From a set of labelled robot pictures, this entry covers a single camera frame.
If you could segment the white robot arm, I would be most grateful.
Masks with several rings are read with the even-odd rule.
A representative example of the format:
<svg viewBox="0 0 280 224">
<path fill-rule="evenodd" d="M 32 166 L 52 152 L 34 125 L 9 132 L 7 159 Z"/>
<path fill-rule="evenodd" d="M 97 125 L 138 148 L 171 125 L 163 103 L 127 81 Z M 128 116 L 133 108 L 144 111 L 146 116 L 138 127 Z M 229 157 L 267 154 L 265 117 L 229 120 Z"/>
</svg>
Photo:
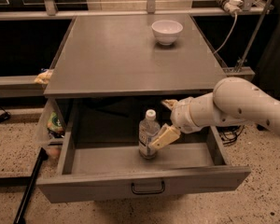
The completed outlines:
<svg viewBox="0 0 280 224">
<path fill-rule="evenodd" d="M 182 100 L 164 100 L 171 110 L 171 125 L 163 125 L 149 144 L 158 150 L 176 141 L 183 133 L 204 127 L 227 127 L 252 121 L 280 137 L 280 101 L 251 82 L 239 77 L 220 80 L 213 91 Z"/>
</svg>

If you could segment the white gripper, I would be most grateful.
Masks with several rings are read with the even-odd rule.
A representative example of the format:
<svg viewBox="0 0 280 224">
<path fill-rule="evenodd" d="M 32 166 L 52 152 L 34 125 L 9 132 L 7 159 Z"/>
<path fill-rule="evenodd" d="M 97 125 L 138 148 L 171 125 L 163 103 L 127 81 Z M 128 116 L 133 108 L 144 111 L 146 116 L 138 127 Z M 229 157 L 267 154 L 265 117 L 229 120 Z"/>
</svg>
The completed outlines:
<svg viewBox="0 0 280 224">
<path fill-rule="evenodd" d="M 149 143 L 149 147 L 159 150 L 176 141 L 181 133 L 195 133 L 198 127 L 190 115 L 190 103 L 192 97 L 177 101 L 176 99 L 165 99 L 161 101 L 169 110 L 172 110 L 170 120 L 173 125 L 164 124 L 157 135 Z"/>
</svg>

